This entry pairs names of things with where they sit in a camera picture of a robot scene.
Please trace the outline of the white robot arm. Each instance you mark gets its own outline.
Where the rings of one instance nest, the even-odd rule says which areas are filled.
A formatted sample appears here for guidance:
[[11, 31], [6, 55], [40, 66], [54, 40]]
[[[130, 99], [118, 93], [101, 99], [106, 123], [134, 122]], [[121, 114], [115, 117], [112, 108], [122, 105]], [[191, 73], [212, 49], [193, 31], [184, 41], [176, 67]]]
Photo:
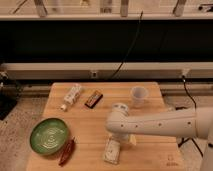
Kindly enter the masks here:
[[200, 171], [213, 171], [213, 107], [131, 116], [127, 105], [116, 103], [107, 117], [106, 129], [113, 134], [206, 139]]

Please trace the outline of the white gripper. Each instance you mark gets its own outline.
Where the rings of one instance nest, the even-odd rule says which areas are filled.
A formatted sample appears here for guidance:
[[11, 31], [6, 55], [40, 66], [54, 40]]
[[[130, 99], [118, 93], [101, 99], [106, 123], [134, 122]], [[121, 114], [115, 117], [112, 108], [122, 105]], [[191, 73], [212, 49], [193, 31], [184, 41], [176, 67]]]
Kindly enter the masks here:
[[134, 146], [137, 145], [136, 137], [134, 135], [111, 133], [110, 137], [115, 141], [119, 142], [120, 146], [125, 146], [129, 144]]

